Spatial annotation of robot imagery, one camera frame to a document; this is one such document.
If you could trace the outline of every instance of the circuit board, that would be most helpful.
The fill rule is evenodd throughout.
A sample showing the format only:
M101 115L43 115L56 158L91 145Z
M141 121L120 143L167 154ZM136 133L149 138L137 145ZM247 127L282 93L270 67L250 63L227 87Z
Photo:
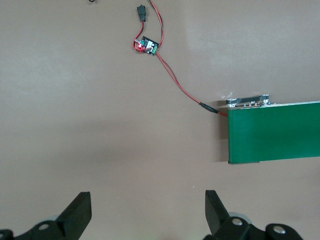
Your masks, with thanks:
M159 43L143 36L141 41L140 41L140 45L142 46L143 49L149 49L147 51L145 51L147 54L150 54L152 56L154 56L156 54L156 51L159 47Z

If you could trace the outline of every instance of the battery protection board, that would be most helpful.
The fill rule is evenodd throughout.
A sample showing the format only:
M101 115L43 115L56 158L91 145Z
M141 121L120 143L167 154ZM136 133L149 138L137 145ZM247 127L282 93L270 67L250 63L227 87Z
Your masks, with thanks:
M229 163L320 156L320 101L228 109Z
M143 36L142 37L142 40L140 41L140 44L141 46L144 48L144 49L150 49L150 50L147 50L145 51L147 54L150 54L152 56L154 56L156 54L156 51L159 47L159 43L155 42L155 41L152 41L151 39Z

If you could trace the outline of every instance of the floor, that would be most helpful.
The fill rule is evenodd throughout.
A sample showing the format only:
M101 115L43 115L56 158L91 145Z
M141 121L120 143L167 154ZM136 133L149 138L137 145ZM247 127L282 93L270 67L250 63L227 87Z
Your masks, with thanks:
M158 53L200 101L320 100L320 2L154 3ZM147 0L0 2L0 229L20 235L90 191L81 240L201 240L216 190L260 229L316 239L320 158L229 165L227 118L133 50L141 4L157 42Z

